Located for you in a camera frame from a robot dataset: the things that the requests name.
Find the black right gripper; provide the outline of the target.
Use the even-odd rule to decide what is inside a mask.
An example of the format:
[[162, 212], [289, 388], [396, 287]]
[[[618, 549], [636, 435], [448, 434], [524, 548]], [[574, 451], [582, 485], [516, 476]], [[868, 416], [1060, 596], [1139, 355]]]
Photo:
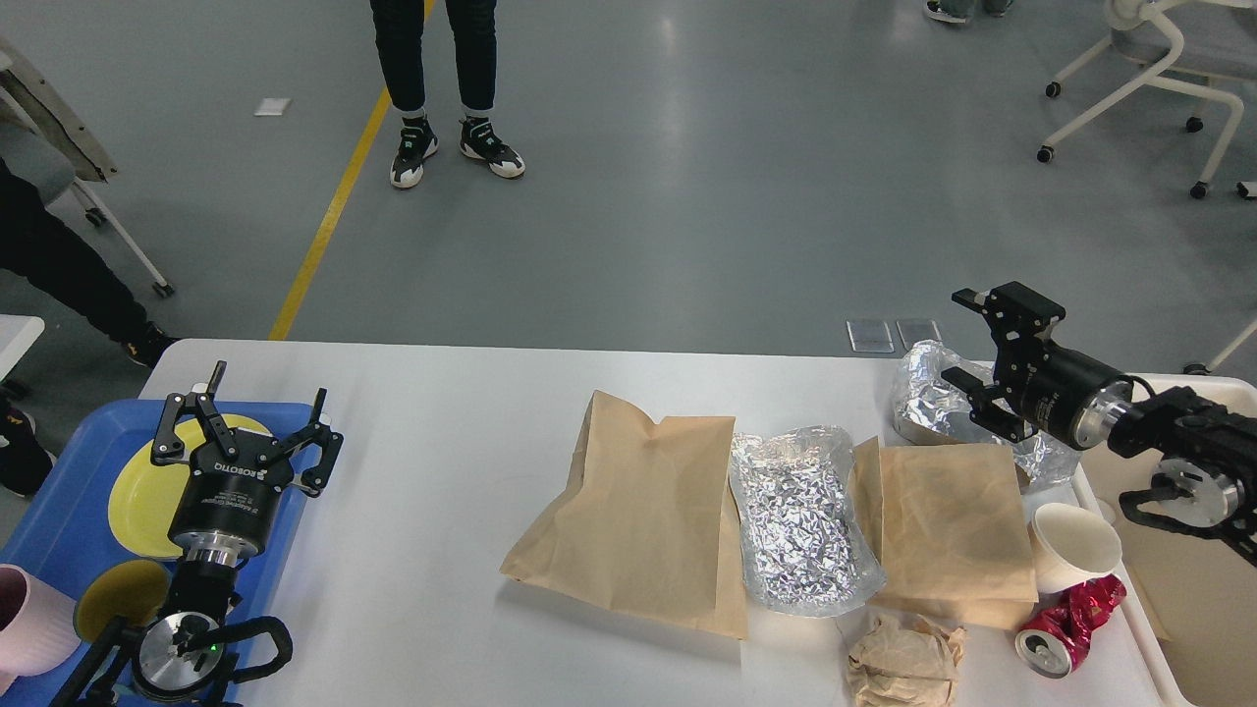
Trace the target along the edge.
[[[1086, 452], [1128, 413], [1135, 379], [1057, 345], [1052, 330], [1066, 309], [1055, 299], [1013, 281], [985, 292], [962, 288], [952, 301], [980, 315], [996, 345], [994, 385], [959, 366], [940, 372], [964, 394], [978, 426], [1011, 443], [1031, 437], [1033, 426]], [[1013, 413], [1001, 408], [1001, 399]]]

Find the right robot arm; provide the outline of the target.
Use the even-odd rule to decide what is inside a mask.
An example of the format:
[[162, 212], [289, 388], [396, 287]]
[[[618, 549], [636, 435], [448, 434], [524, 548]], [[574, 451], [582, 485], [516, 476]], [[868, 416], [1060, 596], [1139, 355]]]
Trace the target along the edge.
[[1135, 400], [1143, 380], [1055, 342], [1066, 309], [1022, 283], [962, 288], [952, 299], [983, 317], [997, 348], [991, 382], [957, 366], [941, 375], [965, 394], [970, 421], [1011, 442], [1042, 431], [1077, 452], [1106, 444], [1126, 460], [1154, 449], [1150, 486], [1123, 492], [1123, 515], [1256, 559], [1252, 416], [1187, 386]]

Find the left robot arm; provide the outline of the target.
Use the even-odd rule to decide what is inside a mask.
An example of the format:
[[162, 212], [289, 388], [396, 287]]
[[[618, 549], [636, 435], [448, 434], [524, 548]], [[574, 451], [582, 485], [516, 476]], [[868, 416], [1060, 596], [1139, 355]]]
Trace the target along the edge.
[[265, 552], [284, 493], [321, 496], [343, 437], [322, 420], [326, 389], [305, 426], [287, 438], [234, 428], [215, 404], [225, 372], [219, 361], [205, 390], [170, 395], [155, 431], [153, 464], [189, 467], [168, 527], [184, 554], [163, 601], [151, 618], [109, 618], [54, 706], [116, 704], [122, 671], [147, 699], [224, 706], [230, 686], [266, 679], [292, 662], [295, 644], [280, 619], [228, 616], [240, 600], [239, 572]]

